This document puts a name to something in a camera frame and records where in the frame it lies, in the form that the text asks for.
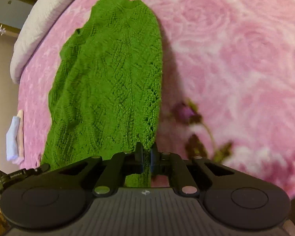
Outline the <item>green knitted vest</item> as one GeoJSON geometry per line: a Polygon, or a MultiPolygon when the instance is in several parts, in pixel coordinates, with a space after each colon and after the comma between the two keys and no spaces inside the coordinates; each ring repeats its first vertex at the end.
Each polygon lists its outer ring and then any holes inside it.
{"type": "Polygon", "coordinates": [[[141,0],[99,0],[63,45],[49,92],[52,124],[42,163],[52,170],[90,156],[104,160],[156,139],[162,37],[141,0]]]}

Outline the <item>light blue folded garment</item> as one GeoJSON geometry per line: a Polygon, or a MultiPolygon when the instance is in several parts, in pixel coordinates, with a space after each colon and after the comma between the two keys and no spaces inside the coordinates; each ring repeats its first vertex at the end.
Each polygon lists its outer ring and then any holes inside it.
{"type": "Polygon", "coordinates": [[[17,147],[17,133],[19,127],[20,118],[13,116],[11,125],[6,133],[6,159],[12,161],[18,157],[17,147]]]}

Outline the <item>pale pink folded garment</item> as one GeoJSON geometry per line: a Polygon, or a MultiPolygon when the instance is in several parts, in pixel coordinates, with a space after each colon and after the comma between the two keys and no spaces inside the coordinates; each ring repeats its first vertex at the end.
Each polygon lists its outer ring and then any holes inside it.
{"type": "Polygon", "coordinates": [[[19,126],[16,137],[18,157],[13,161],[13,164],[20,165],[24,161],[24,110],[19,110],[17,117],[19,118],[19,126]]]}

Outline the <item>pink floral bed blanket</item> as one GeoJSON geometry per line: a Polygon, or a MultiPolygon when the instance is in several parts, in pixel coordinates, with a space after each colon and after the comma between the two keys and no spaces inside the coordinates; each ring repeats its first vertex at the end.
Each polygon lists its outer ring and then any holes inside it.
{"type": "MultiPolygon", "coordinates": [[[[60,50],[98,0],[74,0],[22,72],[25,160],[39,165],[50,127],[48,92],[60,50]]],[[[185,154],[196,134],[229,167],[295,197],[295,0],[142,0],[165,35],[160,150],[185,154]]]]}

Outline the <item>grey ribbed duvet roll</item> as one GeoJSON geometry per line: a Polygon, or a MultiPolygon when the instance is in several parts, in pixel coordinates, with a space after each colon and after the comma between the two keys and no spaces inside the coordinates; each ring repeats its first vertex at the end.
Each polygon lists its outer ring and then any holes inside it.
{"type": "Polygon", "coordinates": [[[10,76],[18,84],[24,67],[59,16],[74,0],[37,0],[18,35],[10,63],[10,76]]]}

